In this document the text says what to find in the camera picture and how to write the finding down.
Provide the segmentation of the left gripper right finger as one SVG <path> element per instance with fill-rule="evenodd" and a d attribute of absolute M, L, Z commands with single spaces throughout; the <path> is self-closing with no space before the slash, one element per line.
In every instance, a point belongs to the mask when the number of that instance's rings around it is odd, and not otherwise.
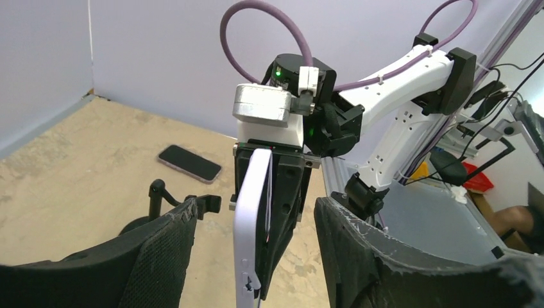
<path fill-rule="evenodd" d="M 409 246 L 318 198 L 314 220 L 331 307 L 542 307 L 543 258 L 483 266 Z"/>

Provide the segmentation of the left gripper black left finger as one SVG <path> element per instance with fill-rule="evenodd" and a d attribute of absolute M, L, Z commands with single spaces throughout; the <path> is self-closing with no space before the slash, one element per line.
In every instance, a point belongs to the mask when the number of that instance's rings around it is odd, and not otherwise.
<path fill-rule="evenodd" d="M 1 266 L 1 307 L 178 307 L 197 206 L 163 216 L 60 261 Z"/>

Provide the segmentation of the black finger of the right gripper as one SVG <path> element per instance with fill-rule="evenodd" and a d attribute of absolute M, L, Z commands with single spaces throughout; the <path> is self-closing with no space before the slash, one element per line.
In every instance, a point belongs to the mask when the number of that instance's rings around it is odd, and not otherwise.
<path fill-rule="evenodd" d="M 293 236 L 296 224 L 297 220 L 270 221 L 259 210 L 255 269 L 261 288 L 255 295 L 261 300 L 265 300 L 268 295 L 273 272 Z"/>

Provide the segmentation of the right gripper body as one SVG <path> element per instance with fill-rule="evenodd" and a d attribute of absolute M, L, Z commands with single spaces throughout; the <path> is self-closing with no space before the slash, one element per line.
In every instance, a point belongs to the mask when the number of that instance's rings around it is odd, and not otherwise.
<path fill-rule="evenodd" d="M 264 164 L 262 196 L 259 210 L 270 221 L 296 221 L 302 214 L 313 169 L 318 169 L 321 157 L 302 148 L 276 142 L 250 139 L 238 142 L 234 149 L 235 192 L 230 198 L 231 208 L 241 194 L 250 159 L 255 150 L 269 150 L 269 161 Z"/>

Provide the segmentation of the white smartphone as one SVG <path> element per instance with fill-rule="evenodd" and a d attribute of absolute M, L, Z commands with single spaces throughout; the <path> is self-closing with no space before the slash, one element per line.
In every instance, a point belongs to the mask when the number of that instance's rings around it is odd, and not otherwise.
<path fill-rule="evenodd" d="M 249 161 L 236 201 L 233 239 L 237 307 L 255 307 L 255 291 L 261 288 L 255 269 L 259 205 L 272 161 L 270 149 L 256 149 Z"/>

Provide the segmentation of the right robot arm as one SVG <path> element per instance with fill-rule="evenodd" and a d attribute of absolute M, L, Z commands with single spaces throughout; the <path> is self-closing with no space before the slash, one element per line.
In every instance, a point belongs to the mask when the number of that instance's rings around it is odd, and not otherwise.
<path fill-rule="evenodd" d="M 476 59 L 461 48 L 442 51 L 437 38 L 420 33 L 405 56 L 352 85 L 336 85 L 333 68 L 307 53 L 284 53 L 262 80 L 237 86 L 234 200 L 242 209 L 235 212 L 235 263 L 244 296 L 266 299 L 293 236 L 310 177 L 303 149 L 345 155 L 366 128 L 396 112 L 343 189 L 350 212 L 373 218 L 428 129 L 467 100 Z"/>

